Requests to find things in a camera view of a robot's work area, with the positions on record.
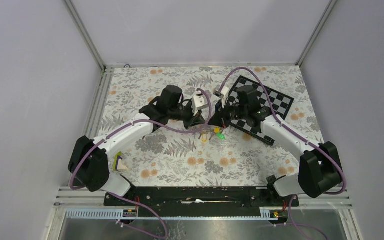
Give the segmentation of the green key tag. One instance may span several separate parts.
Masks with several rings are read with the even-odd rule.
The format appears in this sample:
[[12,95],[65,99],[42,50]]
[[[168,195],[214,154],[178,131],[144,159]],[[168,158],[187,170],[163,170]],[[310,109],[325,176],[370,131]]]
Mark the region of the green key tag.
[[219,138],[220,140],[225,140],[226,137],[222,134],[222,133],[216,133],[215,134],[217,136],[217,138]]

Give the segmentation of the yellow key tag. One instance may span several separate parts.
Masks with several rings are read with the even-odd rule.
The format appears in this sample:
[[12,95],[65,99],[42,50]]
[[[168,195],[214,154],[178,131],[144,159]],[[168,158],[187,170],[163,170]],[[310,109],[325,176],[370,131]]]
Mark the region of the yellow key tag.
[[205,134],[202,134],[200,136],[200,139],[201,139],[201,142],[202,143],[206,143],[208,141],[208,135],[205,133]]

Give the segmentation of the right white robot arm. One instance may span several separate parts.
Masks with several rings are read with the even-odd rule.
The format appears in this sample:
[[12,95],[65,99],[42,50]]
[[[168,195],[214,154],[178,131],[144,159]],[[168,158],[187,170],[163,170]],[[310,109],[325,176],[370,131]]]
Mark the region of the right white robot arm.
[[257,91],[251,85],[237,90],[237,103],[228,102],[228,93],[227,87],[214,92],[220,100],[209,125],[226,128],[232,121],[243,120],[253,130],[280,144],[299,161],[297,174],[280,177],[272,183],[273,188],[266,193],[271,205],[279,206],[291,195],[306,194],[311,198],[330,195],[331,188],[346,184],[338,150],[333,143],[320,143],[300,135],[275,113],[271,104],[261,104]]

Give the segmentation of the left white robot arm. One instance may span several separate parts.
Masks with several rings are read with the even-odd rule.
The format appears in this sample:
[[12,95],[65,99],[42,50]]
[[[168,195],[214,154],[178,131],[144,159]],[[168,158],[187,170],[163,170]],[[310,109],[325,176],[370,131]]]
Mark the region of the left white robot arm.
[[69,187],[72,190],[87,188],[90,192],[103,190],[116,195],[124,206],[132,204],[135,200],[132,184],[110,171],[110,158],[160,128],[182,134],[200,132],[209,123],[202,117],[202,110],[206,108],[212,106],[203,89],[198,88],[192,98],[184,99],[181,88],[167,85],[161,95],[117,129],[93,139],[84,135],[76,141],[68,164],[71,172]]

